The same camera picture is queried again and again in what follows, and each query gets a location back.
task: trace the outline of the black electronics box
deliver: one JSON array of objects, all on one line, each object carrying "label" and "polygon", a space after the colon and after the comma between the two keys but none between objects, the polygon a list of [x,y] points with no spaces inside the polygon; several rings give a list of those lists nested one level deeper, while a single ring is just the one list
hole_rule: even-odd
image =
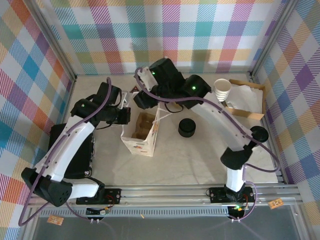
[{"label": "black electronics box", "polygon": [[[64,130],[66,124],[57,124],[51,127],[49,147],[55,143],[59,135]],[[67,167],[64,177],[66,179],[83,179],[90,177],[92,174],[92,156],[94,155],[94,141],[91,133],[79,147]]]}]

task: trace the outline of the cardboard box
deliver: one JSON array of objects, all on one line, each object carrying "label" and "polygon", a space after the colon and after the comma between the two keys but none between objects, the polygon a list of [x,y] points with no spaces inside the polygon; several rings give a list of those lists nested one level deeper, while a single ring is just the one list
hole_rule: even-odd
[{"label": "cardboard box", "polygon": [[[127,107],[131,108],[131,117],[130,122],[127,125],[122,125],[122,133],[121,140],[126,145],[126,147],[130,150],[132,154],[143,155],[152,157],[155,151],[156,139],[159,129],[159,118],[160,118],[160,110],[159,106],[155,106],[150,109],[142,110],[140,109],[133,99],[129,102]],[[153,123],[151,123],[151,128],[147,132],[143,132],[140,136],[137,136],[136,129],[137,124],[140,124],[143,121],[143,116],[146,115],[155,116]],[[146,136],[145,139],[139,139],[135,137]]]},{"label": "cardboard box", "polygon": [[245,118],[255,119],[255,120],[261,120],[262,117],[266,114],[266,101],[265,101],[266,100],[266,87],[264,85],[257,84],[257,83],[252,83],[252,82],[248,82],[248,81],[239,81],[239,80],[233,80],[233,79],[230,79],[230,83],[234,84],[234,85],[238,85],[238,86],[247,85],[250,88],[259,89],[259,90],[263,91],[263,94],[262,94],[262,113],[250,112],[250,111],[244,111],[244,110],[240,110],[240,109],[230,108],[225,105],[226,106],[225,108],[228,109],[229,112],[234,116],[245,117]]}]

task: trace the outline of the plaid fabric backdrop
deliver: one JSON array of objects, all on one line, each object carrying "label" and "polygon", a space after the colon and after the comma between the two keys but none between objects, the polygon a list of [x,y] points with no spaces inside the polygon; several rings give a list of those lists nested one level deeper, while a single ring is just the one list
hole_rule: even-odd
[{"label": "plaid fabric backdrop", "polygon": [[0,240],[14,240],[29,189],[20,174],[46,153],[71,81],[22,0],[0,1]]},{"label": "plaid fabric backdrop", "polygon": [[263,68],[267,117],[320,239],[320,1],[300,0]]},{"label": "plaid fabric backdrop", "polygon": [[247,72],[286,0],[37,0],[78,74]]}]

